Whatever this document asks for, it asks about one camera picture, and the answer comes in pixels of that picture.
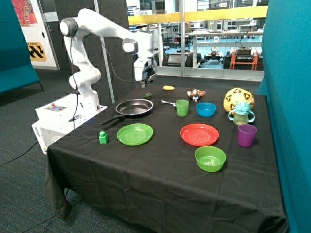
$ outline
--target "sippy cup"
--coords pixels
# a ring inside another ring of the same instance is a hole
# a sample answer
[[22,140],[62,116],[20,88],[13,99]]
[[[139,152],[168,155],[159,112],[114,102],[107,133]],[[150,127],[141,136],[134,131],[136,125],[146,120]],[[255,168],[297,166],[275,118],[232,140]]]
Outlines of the sippy cup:
[[[254,115],[254,117],[250,120],[248,119],[249,114]],[[248,124],[249,122],[253,122],[255,120],[255,114],[251,111],[251,106],[247,102],[238,102],[234,109],[229,112],[228,117],[230,120],[233,120],[236,125]]]

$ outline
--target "frying pan handle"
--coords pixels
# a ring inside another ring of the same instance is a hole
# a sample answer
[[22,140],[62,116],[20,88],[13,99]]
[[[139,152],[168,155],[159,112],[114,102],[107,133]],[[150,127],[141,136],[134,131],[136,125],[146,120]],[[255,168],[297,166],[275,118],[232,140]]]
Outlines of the frying pan handle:
[[105,124],[107,124],[107,123],[109,123],[109,122],[111,122],[111,121],[113,121],[115,119],[125,119],[125,116],[124,115],[115,115],[112,118],[110,118],[109,120],[102,121],[101,125],[105,125]]

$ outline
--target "teal partition wall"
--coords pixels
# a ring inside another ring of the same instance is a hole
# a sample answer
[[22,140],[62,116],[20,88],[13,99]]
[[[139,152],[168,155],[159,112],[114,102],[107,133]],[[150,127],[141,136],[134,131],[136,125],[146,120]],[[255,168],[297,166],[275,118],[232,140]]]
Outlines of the teal partition wall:
[[271,0],[263,36],[267,95],[290,232],[311,232],[311,1]]
[[40,82],[11,0],[0,8],[0,93]]

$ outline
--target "yellow ball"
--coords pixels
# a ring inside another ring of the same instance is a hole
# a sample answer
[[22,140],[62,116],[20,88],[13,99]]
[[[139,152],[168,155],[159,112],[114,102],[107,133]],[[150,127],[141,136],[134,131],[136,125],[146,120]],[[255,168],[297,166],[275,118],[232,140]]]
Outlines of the yellow ball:
[[252,93],[243,90],[242,88],[233,88],[227,92],[224,99],[224,108],[226,112],[230,112],[232,109],[235,108],[237,102],[248,102],[253,109],[255,105],[254,96]]

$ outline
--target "blue bowl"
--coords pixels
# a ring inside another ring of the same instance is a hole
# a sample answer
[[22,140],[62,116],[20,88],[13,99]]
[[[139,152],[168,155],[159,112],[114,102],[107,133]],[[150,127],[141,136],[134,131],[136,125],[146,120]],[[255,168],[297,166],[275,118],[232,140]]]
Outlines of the blue bowl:
[[214,115],[216,108],[213,103],[202,102],[196,105],[196,111],[202,117],[211,117]]

